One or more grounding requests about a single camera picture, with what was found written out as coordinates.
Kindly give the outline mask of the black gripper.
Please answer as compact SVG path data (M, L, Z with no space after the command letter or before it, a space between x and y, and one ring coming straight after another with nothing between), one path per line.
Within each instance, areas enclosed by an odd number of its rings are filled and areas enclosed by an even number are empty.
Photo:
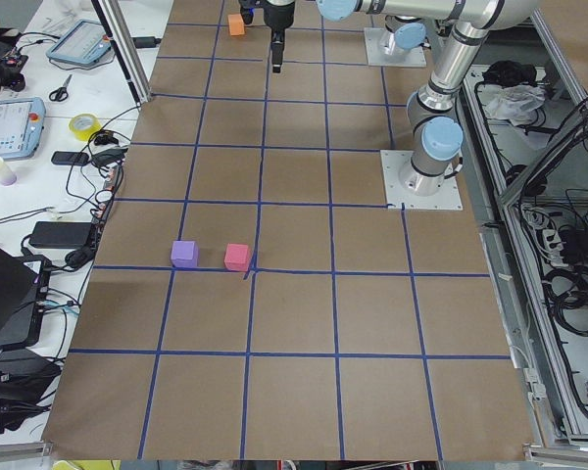
M294 23L294 0L265 0L264 21L272 29L270 40L273 73L281 73L285 49L285 29Z

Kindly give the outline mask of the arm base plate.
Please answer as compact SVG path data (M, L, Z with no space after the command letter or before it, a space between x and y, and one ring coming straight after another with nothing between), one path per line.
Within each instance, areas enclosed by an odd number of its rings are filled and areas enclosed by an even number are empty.
M461 211L462 199L455 176L447 165L438 176L424 176L412 166L412 151L382 150L381 169L386 207L407 211Z
M367 63L377 67L425 68L422 23L409 23L392 32L385 28L364 29Z

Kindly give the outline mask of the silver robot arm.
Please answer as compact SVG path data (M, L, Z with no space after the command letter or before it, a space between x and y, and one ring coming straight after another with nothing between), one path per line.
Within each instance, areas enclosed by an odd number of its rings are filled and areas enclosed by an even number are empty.
M385 29L381 45L388 56L411 51L420 46L426 37L426 27L416 17L388 15L385 17Z
M401 185L417 196L431 196L445 179L464 132L450 117L457 92L479 48L492 30L526 20L537 1L318 1L320 14L333 22L361 12L453 21L451 34L426 84L410 98L408 119L415 148L398 172Z

